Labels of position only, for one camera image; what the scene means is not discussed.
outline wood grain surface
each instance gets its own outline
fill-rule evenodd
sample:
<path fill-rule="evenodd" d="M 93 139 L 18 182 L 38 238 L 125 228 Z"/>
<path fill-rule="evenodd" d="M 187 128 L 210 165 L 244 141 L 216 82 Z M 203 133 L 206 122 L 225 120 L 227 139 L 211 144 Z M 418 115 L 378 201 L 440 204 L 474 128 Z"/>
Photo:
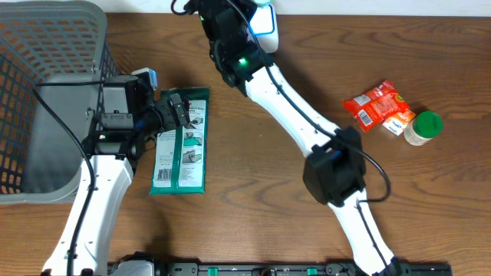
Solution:
<path fill-rule="evenodd" d="M 196 16 L 107 17 L 123 73 L 151 67 L 162 88 L 211 87 L 206 194 L 148 195 L 154 151 L 146 153 L 120 208 L 111 261 L 135 251 L 203 262 L 352 258 L 333 212 L 302 182 L 300 150 L 224 84 Z M 394 182 L 392 197 L 371 210 L 397 257 L 490 275 L 491 18 L 279 16 L 278 25 L 277 64 L 329 120 L 354 125 L 338 100 L 384 79 L 415 112 L 442 116 L 443 132 L 421 147 L 381 126 L 363 134 L 364 149 Z M 365 179 L 370 196 L 384 192 L 371 167 Z M 0 274 L 39 274 L 70 207 L 0 206 Z"/>

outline cable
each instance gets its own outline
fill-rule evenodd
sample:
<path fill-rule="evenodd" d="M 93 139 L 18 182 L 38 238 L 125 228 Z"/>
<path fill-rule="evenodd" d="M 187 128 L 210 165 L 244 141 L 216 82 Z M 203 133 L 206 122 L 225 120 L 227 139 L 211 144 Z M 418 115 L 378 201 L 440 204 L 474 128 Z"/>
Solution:
<path fill-rule="evenodd" d="M 176 0 L 172 0 L 172 3 L 170 3 L 170 10 L 172 11 L 173 14 L 175 15 L 187 15 L 187 12 L 186 11 L 182 11 L 182 12 L 177 12 L 175 9 L 174 9 L 174 5 L 176 4 Z"/>
<path fill-rule="evenodd" d="M 42 99 L 41 95 L 36 91 L 36 89 L 32 89 L 32 93 L 38 99 L 38 102 L 46 109 L 46 111 L 53 117 L 54 120 L 56 120 L 59 124 L 60 127 L 68 134 L 68 136 L 74 141 L 75 146 L 77 146 L 78 150 L 80 151 L 82 158 L 87 164 L 87 168 L 89 170 L 89 174 L 91 175 L 91 183 L 87 187 L 87 197 L 85 198 L 84 205 L 82 206 L 82 210 L 80 211 L 80 216 L 78 217 L 77 224 L 75 225 L 74 229 L 74 234 L 71 238 L 70 242 L 70 249 L 68 250 L 68 259 L 67 259 L 67 276 L 72 276 L 73 275 L 73 262 L 74 262 L 74 254 L 75 254 L 75 247 L 77 246 L 77 239 L 78 239 L 78 234 L 80 233 L 82 222 L 84 221 L 85 213 L 87 212 L 89 203 L 92 198 L 92 193 L 94 192 L 94 187 L 95 187 L 95 174 L 94 174 L 94 168 L 92 167 L 91 161 L 88 159 L 87 154 L 84 151 L 84 148 L 80 141 L 77 139 L 75 134 L 71 132 L 70 128 L 60 119 L 60 117 L 48 106 L 48 104 Z"/>
<path fill-rule="evenodd" d="M 153 142 L 153 147 L 151 147 L 151 148 L 149 148 L 149 149 L 145 149 L 145 151 L 144 151 L 143 153 L 146 153 L 147 151 L 151 151 L 151 150 L 156 149 L 156 147 L 157 147 L 157 140 L 156 140 L 156 139 L 154 139 L 154 138 L 151 138 L 151 139 L 150 139 L 150 141 L 152 141 L 152 142 Z"/>
<path fill-rule="evenodd" d="M 276 89 L 278 90 L 278 92 L 288 101 L 288 103 L 293 107 L 293 109 L 295 109 L 308 123 L 310 123 L 318 132 L 326 135 L 327 137 L 331 138 L 331 140 L 334 140 L 336 141 L 337 143 L 340 143 L 341 145 L 343 146 L 346 146 L 349 150 L 352 150 L 358 154 L 360 154 L 361 156 L 363 156 L 366 160 L 368 160 L 368 162 L 370 162 L 371 164 L 374 165 L 374 167 L 379 171 L 379 173 L 382 175 L 382 178 L 384 178 L 384 181 L 385 181 L 385 186 L 386 186 L 386 192 L 385 192 L 385 195 L 383 195 L 382 197 L 378 198 L 378 199 L 362 199 L 362 200 L 357 200 L 357 209 L 358 209 L 358 212 L 360 213 L 360 217 L 361 217 L 361 220 L 363 221 L 364 223 L 364 226 L 365 226 L 365 229 L 367 230 L 367 233 L 368 235 L 370 236 L 370 239 L 374 245 L 374 248 L 375 250 L 377 251 L 378 255 L 381 257 L 382 259 L 382 262 L 384 263 L 384 266 L 385 268 L 388 270 L 388 267 L 387 267 L 387 262 L 385 261 L 380 249 L 378 248 L 377 246 L 377 243 L 375 242 L 374 240 L 374 237 L 370 231 L 370 229 L 368 228 L 368 224 L 367 224 L 367 221 L 365 220 L 365 217 L 363 215 L 363 212 L 361 211 L 361 206 L 360 206 L 360 203 L 369 203 L 369 202 L 383 202 L 385 200 L 387 200 L 390 196 L 390 193 L 391 193 L 391 189 L 390 189 L 390 179 L 389 179 L 389 176 L 386 174 L 386 172 L 384 171 L 384 169 L 382 169 L 382 167 L 373 159 L 371 158 L 368 154 L 366 154 L 363 150 L 361 149 L 358 149 L 356 146 L 352 146 L 351 144 L 349 143 L 346 143 L 345 141 L 343 141 L 342 139 L 339 139 L 338 137 L 336 137 L 335 135 L 327 132 L 326 130 L 324 130 L 321 126 L 318 125 L 318 123 L 314 122 L 310 117 L 308 117 L 307 114 L 305 114 L 303 112 L 303 110 L 300 109 L 300 107 L 298 107 L 295 102 L 290 99 L 290 97 L 285 93 L 285 91 L 283 90 L 282 86 L 278 84 L 278 82 L 276 81 L 276 79 L 273 77 L 272 75 L 272 72 L 271 70 L 269 69 L 269 65 L 268 63 L 266 62 L 266 58 L 265 58 L 265 54 L 264 52 L 262 51 L 261 49 L 261 45 L 259 44 L 259 41 L 258 41 L 258 38 L 255 36 L 254 34 L 254 31 L 252 30 L 252 27 L 251 25 L 249 24 L 249 21 L 247 20 L 247 17 L 242 13 L 242 11 L 240 10 L 239 7 L 237 7 L 231 0 L 226 0 L 229 5 L 231 5 L 236 11 L 237 13 L 239 13 L 240 17 L 242 18 L 242 20 L 247 24 L 247 28 L 249 29 L 249 32 L 251 33 L 251 36 L 252 36 L 252 39 L 255 43 L 255 45 L 258 47 L 258 50 L 259 50 L 259 57 L 261 58 L 262 60 L 262 63 L 264 64 L 265 66 L 265 69 L 266 69 L 266 72 L 268 73 L 268 76 L 269 78 L 271 79 L 271 82 L 275 85 Z"/>
<path fill-rule="evenodd" d="M 44 87 L 44 86 L 82 86 L 82 85 L 92 85 L 92 84 L 104 84 L 104 80 L 97 81 L 87 81 L 87 82 L 77 82 L 77 83 L 43 83 L 36 84 L 36 87 Z"/>

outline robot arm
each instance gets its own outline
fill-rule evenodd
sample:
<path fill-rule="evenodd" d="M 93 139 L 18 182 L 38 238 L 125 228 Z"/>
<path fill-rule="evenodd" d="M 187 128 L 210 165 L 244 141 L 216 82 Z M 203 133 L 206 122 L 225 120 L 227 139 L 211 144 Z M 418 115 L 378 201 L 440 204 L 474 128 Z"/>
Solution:
<path fill-rule="evenodd" d="M 210 57 L 223 80 L 266 109 L 297 143 L 306 158 L 305 185 L 320 203 L 329 205 L 338 217 L 358 267 L 370 275 L 392 273 L 394 266 L 397 270 L 398 264 L 391 264 L 396 262 L 394 254 L 385 245 L 368 204 L 359 202 L 367 198 L 363 158 L 336 141 L 343 140 L 361 149 L 359 134 L 349 128 L 340 130 L 317 113 L 288 84 L 271 58 L 264 58 L 265 54 L 260 52 L 263 50 L 252 42 L 247 24 L 243 21 L 251 21 L 254 16 L 256 6 L 253 2 L 190 0 L 185 9 L 188 14 L 199 12 L 209 39 Z M 266 66 L 283 93 L 273 84 Z M 337 139 L 331 140 L 317 131 L 284 95 Z"/>
<path fill-rule="evenodd" d="M 270 67 L 270 70 L 276 81 L 282 85 L 283 90 L 287 95 L 310 118 L 314 118 L 318 125 L 333 135 L 335 135 L 336 131 L 340 130 L 336 124 L 326 120 L 297 94 L 297 92 L 288 84 L 275 64 Z M 285 128 L 306 158 L 312 154 L 312 148 L 314 148 L 314 146 L 323 146 L 331 140 L 326 135 L 316 131 L 315 128 L 308 123 L 280 93 L 278 93 L 276 87 L 271 83 L 265 68 L 252 74 L 252 79 L 246 81 L 245 87 L 247 96 L 267 110 L 282 125 L 282 127 Z M 357 201 L 363 199 L 367 199 L 366 189 L 354 191 L 344 199 L 344 205 L 342 207 L 336 206 L 330 202 L 328 205 L 336 214 L 344 233 L 348 237 L 351 248 L 353 249 L 354 261 L 357 266 L 366 274 L 373 275 L 377 272 L 382 272 L 385 269 L 385 264 L 382 262 L 381 256 L 379 256 L 375 250 L 374 244 L 358 213 Z M 367 226 L 370 229 L 385 262 L 390 264 L 394 254 L 385 245 L 368 204 L 361 203 L 361 211 L 364 214 Z"/>
<path fill-rule="evenodd" d="M 117 214 L 124 193 L 133 180 L 133 170 L 128 159 L 119 160 L 115 157 L 96 155 L 91 158 L 97 176 L 96 189 L 77 239 L 73 263 L 75 275 L 82 274 L 83 270 L 93 271 L 94 275 L 107 275 L 107 255 Z M 67 273 L 67 252 L 91 179 L 85 163 L 81 164 L 80 171 L 80 185 L 67 224 L 56 249 L 43 267 L 46 275 Z"/>

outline gray plastic basket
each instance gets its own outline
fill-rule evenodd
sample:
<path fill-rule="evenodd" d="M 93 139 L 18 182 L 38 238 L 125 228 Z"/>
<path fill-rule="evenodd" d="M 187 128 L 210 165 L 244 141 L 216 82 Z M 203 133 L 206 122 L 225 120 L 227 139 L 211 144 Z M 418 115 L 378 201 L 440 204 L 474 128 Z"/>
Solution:
<path fill-rule="evenodd" d="M 73 201 L 80 153 L 31 89 L 117 74 L 106 33 L 90 2 L 0 3 L 0 204 Z M 103 108 L 100 85 L 39 92 L 79 140 Z"/>

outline wet wipes package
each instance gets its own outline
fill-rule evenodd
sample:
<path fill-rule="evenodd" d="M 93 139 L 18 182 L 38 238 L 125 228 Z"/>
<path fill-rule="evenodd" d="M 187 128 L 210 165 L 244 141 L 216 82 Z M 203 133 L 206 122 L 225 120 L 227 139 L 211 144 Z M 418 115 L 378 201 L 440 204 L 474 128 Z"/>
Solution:
<path fill-rule="evenodd" d="M 165 90 L 161 97 L 176 92 L 189 100 L 190 124 L 158 135 L 151 195 L 205 192 L 209 88 Z"/>

